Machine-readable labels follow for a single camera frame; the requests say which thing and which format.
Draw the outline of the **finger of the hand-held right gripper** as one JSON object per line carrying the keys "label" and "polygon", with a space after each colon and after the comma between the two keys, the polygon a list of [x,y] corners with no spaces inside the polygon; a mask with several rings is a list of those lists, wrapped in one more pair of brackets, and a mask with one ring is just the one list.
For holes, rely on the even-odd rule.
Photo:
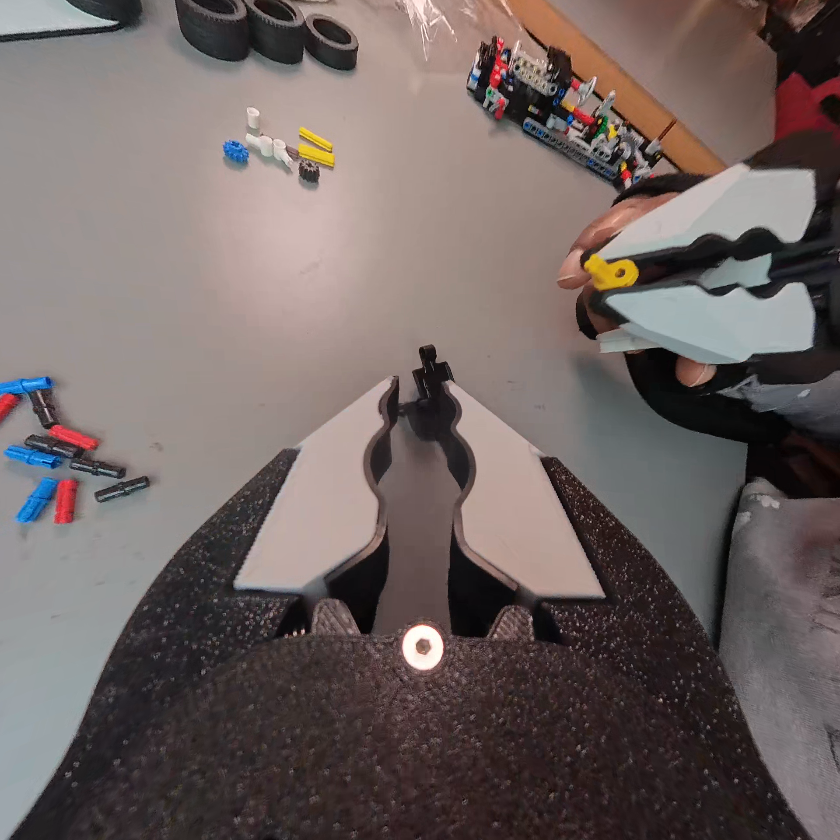
{"label": "finger of the hand-held right gripper", "polygon": [[662,349],[703,364],[740,364],[810,350],[816,311],[803,280],[772,280],[771,255],[688,269],[656,282],[594,292],[616,328],[602,352]]}
{"label": "finger of the hand-held right gripper", "polygon": [[592,253],[610,263],[714,263],[796,245],[816,209],[816,174],[735,165],[626,226]]}

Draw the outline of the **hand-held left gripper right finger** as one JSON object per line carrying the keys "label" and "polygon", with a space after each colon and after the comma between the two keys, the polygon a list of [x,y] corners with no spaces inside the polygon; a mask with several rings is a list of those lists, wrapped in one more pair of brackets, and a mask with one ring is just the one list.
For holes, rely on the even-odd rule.
{"label": "hand-held left gripper right finger", "polygon": [[458,485],[447,581],[454,635],[488,635],[508,607],[523,608],[538,635],[556,635],[549,606],[606,603],[547,456],[452,382],[445,455]]}

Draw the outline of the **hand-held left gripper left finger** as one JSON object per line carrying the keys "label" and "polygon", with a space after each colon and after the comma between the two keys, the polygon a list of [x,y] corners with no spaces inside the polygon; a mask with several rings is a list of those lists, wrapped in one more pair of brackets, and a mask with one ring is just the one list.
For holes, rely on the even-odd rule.
{"label": "hand-held left gripper left finger", "polygon": [[400,382],[386,377],[295,447],[287,476],[234,578],[237,592],[295,597],[309,620],[340,601],[363,634],[388,567],[380,482],[392,464]]}

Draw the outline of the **black yellow toy joint piece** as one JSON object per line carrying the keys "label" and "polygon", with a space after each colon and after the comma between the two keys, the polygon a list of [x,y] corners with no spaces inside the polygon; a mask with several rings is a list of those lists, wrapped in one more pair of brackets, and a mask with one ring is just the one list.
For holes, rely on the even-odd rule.
{"label": "black yellow toy joint piece", "polygon": [[592,254],[584,260],[582,267],[591,276],[593,287],[598,291],[631,287],[639,277],[639,268],[630,259],[607,261]]}

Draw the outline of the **black curved toy roof assembly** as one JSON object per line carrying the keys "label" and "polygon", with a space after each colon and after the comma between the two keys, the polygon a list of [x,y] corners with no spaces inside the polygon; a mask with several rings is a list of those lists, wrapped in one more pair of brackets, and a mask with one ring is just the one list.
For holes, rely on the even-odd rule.
{"label": "black curved toy roof assembly", "polygon": [[380,488],[387,514],[388,571],[373,633],[394,636],[423,620],[446,634],[452,625],[449,569],[455,505],[461,488],[440,443],[452,405],[444,383],[454,376],[428,344],[400,387],[390,434],[392,464]]}

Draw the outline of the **toy brick car chassis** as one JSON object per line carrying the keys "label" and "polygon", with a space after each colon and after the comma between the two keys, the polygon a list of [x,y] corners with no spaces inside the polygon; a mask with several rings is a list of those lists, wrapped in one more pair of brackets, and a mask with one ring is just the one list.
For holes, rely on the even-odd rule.
{"label": "toy brick car chassis", "polygon": [[661,141],[649,139],[614,109],[616,92],[596,93],[597,77],[578,78],[571,57],[549,47],[531,56],[495,35],[480,43],[466,83],[496,121],[558,152],[622,193],[654,174]]}

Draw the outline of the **grey desk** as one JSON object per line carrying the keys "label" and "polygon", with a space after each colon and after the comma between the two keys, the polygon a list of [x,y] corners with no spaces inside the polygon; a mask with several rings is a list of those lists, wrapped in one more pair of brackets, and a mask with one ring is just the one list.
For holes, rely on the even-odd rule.
{"label": "grey desk", "polygon": [[[326,9],[360,42],[228,63],[173,2],[137,28],[2,44],[2,380],[48,375],[62,417],[153,486],[78,520],[16,511],[44,472],[2,464],[2,838],[75,734],[112,646],[165,563],[277,452],[433,343],[457,383],[562,460],[718,635],[744,447],[653,413],[624,359],[577,332],[556,285],[614,190],[469,99],[404,15]],[[308,185],[249,149],[335,166]]]}

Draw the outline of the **person's right hand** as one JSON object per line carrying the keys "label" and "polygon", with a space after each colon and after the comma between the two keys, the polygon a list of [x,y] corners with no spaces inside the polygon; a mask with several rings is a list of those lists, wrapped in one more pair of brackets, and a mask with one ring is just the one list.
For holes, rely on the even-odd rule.
{"label": "person's right hand", "polygon": [[573,290],[588,284],[591,277],[581,263],[584,252],[603,247],[626,226],[665,205],[677,195],[677,192],[666,192],[658,195],[621,196],[614,206],[584,228],[573,242],[560,267],[557,279],[559,288]]}

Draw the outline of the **red plastic stool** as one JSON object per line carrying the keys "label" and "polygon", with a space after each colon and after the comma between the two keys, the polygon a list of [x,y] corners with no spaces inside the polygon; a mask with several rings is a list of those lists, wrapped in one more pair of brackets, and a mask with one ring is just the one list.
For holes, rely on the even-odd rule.
{"label": "red plastic stool", "polygon": [[823,108],[824,100],[837,100],[838,95],[838,76],[813,87],[800,73],[792,72],[776,88],[773,139],[814,130],[830,133],[839,141],[838,119]]}

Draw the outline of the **adjacent grey table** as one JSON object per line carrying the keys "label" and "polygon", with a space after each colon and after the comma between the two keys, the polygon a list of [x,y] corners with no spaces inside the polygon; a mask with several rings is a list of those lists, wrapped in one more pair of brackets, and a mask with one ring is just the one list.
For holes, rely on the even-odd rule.
{"label": "adjacent grey table", "polygon": [[616,110],[684,172],[716,174],[774,138],[775,54],[759,9],[717,1],[513,1],[539,42],[616,91]]}

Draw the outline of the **pile of small connector pins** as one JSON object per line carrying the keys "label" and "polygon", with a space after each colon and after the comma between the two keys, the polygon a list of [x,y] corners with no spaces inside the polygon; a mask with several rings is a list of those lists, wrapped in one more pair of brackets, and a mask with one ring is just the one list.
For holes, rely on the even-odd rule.
{"label": "pile of small connector pins", "polygon": [[2,444],[2,464],[45,473],[15,513],[14,522],[22,527],[35,524],[47,511],[58,527],[73,523],[82,476],[105,482],[93,491],[97,504],[131,497],[152,486],[149,476],[129,476],[125,466],[102,459],[99,438],[65,425],[54,390],[55,383],[47,375],[1,382],[2,424],[26,403],[38,425],[38,430],[20,442]]}

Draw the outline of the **person's grey patterned sweatshirt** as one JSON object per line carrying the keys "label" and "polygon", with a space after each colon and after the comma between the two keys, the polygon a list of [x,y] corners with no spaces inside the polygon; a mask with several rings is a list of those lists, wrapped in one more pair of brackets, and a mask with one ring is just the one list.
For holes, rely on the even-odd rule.
{"label": "person's grey patterned sweatshirt", "polygon": [[719,655],[752,737],[811,838],[839,838],[839,500],[744,487]]}

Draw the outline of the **clear plastic bag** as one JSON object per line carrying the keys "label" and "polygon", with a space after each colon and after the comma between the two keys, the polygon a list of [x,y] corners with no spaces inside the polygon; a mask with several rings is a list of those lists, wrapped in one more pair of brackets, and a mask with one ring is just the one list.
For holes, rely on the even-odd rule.
{"label": "clear plastic bag", "polygon": [[506,1],[407,1],[392,5],[406,16],[419,53],[430,67],[459,67],[492,36],[502,37],[506,44],[528,38]]}

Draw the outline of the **white toy connector piece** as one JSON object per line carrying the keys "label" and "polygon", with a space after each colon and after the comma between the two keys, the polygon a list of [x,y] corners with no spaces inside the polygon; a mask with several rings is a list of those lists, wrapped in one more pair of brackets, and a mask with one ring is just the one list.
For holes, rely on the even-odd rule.
{"label": "white toy connector piece", "polygon": [[294,170],[296,159],[290,154],[285,141],[273,139],[265,134],[247,133],[245,143],[249,149],[258,151],[264,159],[271,159],[282,164],[289,172]]}

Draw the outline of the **white metal book stand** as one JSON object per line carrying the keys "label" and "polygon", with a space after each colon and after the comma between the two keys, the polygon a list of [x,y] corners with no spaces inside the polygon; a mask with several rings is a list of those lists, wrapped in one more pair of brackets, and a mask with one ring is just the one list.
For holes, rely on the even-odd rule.
{"label": "white metal book stand", "polygon": [[68,1],[2,1],[1,41],[112,32],[123,26]]}

